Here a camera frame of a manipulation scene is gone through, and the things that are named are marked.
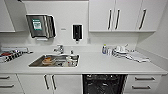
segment label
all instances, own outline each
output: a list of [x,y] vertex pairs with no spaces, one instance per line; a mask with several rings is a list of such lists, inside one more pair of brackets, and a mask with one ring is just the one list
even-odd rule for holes
[[39,19],[33,19],[33,27],[34,27],[34,30],[42,30],[41,22]]

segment white wall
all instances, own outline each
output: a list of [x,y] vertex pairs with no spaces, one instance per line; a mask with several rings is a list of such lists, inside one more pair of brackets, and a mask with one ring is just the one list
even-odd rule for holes
[[[28,14],[48,14],[55,19],[56,34],[49,41],[37,41],[29,32],[0,33],[2,46],[86,46],[126,45],[134,49],[138,33],[88,33],[88,1],[24,1]],[[83,39],[75,44],[72,39],[72,25],[83,25]]]
[[[168,71],[168,2],[157,32],[141,33],[139,35],[137,47],[154,54],[151,56],[154,63]],[[163,76],[162,82],[157,90],[157,94],[168,94],[167,87],[168,75]]]

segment dish rack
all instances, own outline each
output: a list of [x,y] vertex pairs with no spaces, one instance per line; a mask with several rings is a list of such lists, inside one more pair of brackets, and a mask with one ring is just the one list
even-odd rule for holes
[[[1,55],[2,53],[10,53],[10,55]],[[24,47],[1,47],[0,51],[0,63],[11,61],[17,57],[22,56],[28,52],[28,48]]]

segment sink basin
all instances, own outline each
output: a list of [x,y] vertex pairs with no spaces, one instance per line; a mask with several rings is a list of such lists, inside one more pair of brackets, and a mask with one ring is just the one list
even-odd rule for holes
[[[29,67],[76,67],[78,64],[79,55],[70,56],[72,62],[68,62],[66,57],[69,55],[43,55],[36,61],[31,63]],[[51,58],[51,63],[45,64],[43,60],[47,57]]]

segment dishwasher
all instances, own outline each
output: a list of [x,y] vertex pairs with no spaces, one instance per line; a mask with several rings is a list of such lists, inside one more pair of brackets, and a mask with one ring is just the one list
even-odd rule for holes
[[83,94],[122,94],[126,75],[83,74]]

